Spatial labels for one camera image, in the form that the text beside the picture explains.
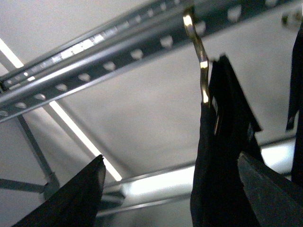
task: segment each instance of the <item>metal hook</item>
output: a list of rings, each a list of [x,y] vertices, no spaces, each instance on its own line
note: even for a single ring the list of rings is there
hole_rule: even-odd
[[[198,36],[196,32],[196,28],[193,20],[193,9],[189,8],[184,11],[183,14],[183,22],[185,26],[186,33],[188,37],[194,44],[199,63],[201,69],[200,76],[200,87],[201,87],[201,95],[202,95],[202,103],[208,107],[210,107],[210,95],[208,89],[208,70],[209,70],[209,60],[204,49],[201,38]]]

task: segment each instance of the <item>metal bar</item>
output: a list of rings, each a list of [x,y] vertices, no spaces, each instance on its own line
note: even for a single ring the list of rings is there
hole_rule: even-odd
[[[0,179],[0,188],[23,191],[23,192],[43,193],[45,186],[35,183],[25,183],[19,181]]]
[[[276,6],[291,1],[278,0]],[[194,3],[195,22],[204,21],[206,24],[202,37],[273,8],[267,6],[264,0],[196,0]],[[55,63],[56,59],[52,59],[58,57],[57,55],[49,56],[45,62],[25,66],[22,68],[23,71],[18,71],[18,74],[10,75],[9,79],[17,77],[18,80],[33,73],[34,78],[31,77],[32,81],[23,78],[19,87],[0,95],[0,122],[109,79],[189,43],[182,15],[184,9],[191,4],[191,0],[152,2],[101,27],[100,33],[88,38],[88,42],[94,43],[92,47],[75,54],[74,46],[71,49],[66,49],[65,46],[68,57],[63,59],[62,53],[57,53],[61,59],[58,63]],[[228,10],[236,6],[241,6],[241,16],[236,21],[228,19]],[[170,38],[172,45],[165,44],[164,38]],[[143,53],[140,61],[131,56],[131,52],[138,49]],[[114,63],[112,70],[104,67],[107,62]],[[28,71],[36,66],[39,68],[37,73]],[[83,73],[88,75],[87,79],[83,80],[79,77]],[[9,83],[8,80],[2,81],[2,85],[6,82]]]
[[[34,135],[32,134],[27,122],[25,121],[24,117],[22,115],[18,116],[18,121],[20,123],[21,131],[24,133],[24,137],[27,140],[29,146],[31,147],[33,154],[40,165],[46,179],[48,182],[51,182],[53,180],[52,175],[54,174],[44,156],[42,153],[37,141],[34,138]]]
[[[272,141],[261,144],[260,148],[261,149],[268,148],[268,147],[275,146],[275,145],[283,143],[283,142],[292,141],[294,139],[295,139],[295,136],[290,136],[290,137],[287,137],[287,138],[272,140]],[[107,188],[119,186],[119,185],[124,184],[124,183],[130,183],[130,182],[134,182],[134,181],[141,180],[141,179],[144,179],[144,178],[148,178],[148,177],[157,176],[157,175],[160,175],[160,174],[166,174],[166,173],[169,173],[169,172],[186,169],[186,168],[192,167],[194,165],[195,165],[195,161],[192,161],[192,162],[184,163],[184,164],[181,164],[181,165],[165,168],[165,169],[162,169],[162,170],[159,170],[159,171],[156,171],[156,172],[147,173],[147,174],[143,174],[143,175],[140,175],[140,176],[135,176],[135,177],[122,179],[119,182],[107,183],[107,184],[104,185],[104,190],[106,190]],[[290,175],[290,172],[282,173],[281,175],[288,176],[288,175]]]
[[[167,203],[177,202],[177,201],[181,201],[181,200],[187,200],[189,198],[190,198],[190,193],[186,193],[186,194],[182,194],[182,195],[176,195],[173,197],[169,197],[164,200],[151,201],[151,202],[137,204],[137,205],[133,205],[133,206],[129,206],[129,207],[119,207],[119,208],[114,208],[114,209],[110,209],[110,210],[99,211],[97,213],[97,218],[101,218],[104,216],[113,215],[113,214],[117,214],[117,213],[121,213],[121,212],[126,212],[126,211],[130,211],[130,210],[142,209],[142,208],[146,208],[146,207],[159,206],[159,205],[163,205],[163,204],[167,204]]]
[[[106,195],[106,194],[102,195],[102,201],[117,203],[119,205],[122,205],[124,199],[125,198],[122,196],[114,196],[114,195]]]

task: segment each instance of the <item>light fixture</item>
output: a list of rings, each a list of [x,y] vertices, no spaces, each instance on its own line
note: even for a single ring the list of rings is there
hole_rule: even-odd
[[[96,146],[89,140],[89,138],[82,132],[82,130],[75,124],[75,122],[69,117],[69,115],[59,106],[56,101],[52,101],[49,105],[55,110],[55,112],[61,117],[61,119],[67,124],[67,126],[76,134],[76,136],[82,141],[82,143],[95,155],[98,156],[101,152]],[[116,181],[121,181],[122,177],[116,171],[116,169],[110,164],[110,162],[104,158],[104,164],[107,171],[113,176]]]
[[[19,58],[9,49],[9,47],[0,39],[0,51],[7,57],[7,59],[16,67],[21,68],[24,65]]]

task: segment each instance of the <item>black cloth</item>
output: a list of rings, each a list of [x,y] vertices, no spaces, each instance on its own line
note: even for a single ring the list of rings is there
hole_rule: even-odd
[[[100,155],[13,227],[92,227],[104,178],[105,166]]]
[[[257,227],[259,223],[243,190],[237,160],[245,151],[263,163],[254,136],[261,128],[226,56],[213,63],[209,90],[213,105],[209,109],[201,104],[200,140],[190,200],[193,226]]]
[[[294,149],[294,161],[291,171],[292,181],[303,187],[303,23],[294,43],[288,122],[286,130],[294,128],[294,118],[299,111],[298,128]]]

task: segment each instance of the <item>black fabric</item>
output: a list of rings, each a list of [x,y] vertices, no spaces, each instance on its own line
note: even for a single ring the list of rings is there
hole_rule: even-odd
[[[194,227],[257,227],[243,190],[237,160],[242,151],[263,163],[254,136],[255,119],[226,56],[213,63],[209,85],[213,106],[201,105],[198,154],[191,194]],[[216,135],[217,116],[219,116]]]
[[[303,23],[294,43],[288,122],[286,130],[294,128],[294,118],[299,111],[298,128],[291,171],[292,182],[303,187]]]
[[[100,155],[13,227],[92,227],[104,177],[105,166]]]
[[[240,179],[263,227],[302,227],[303,189],[242,152]]]

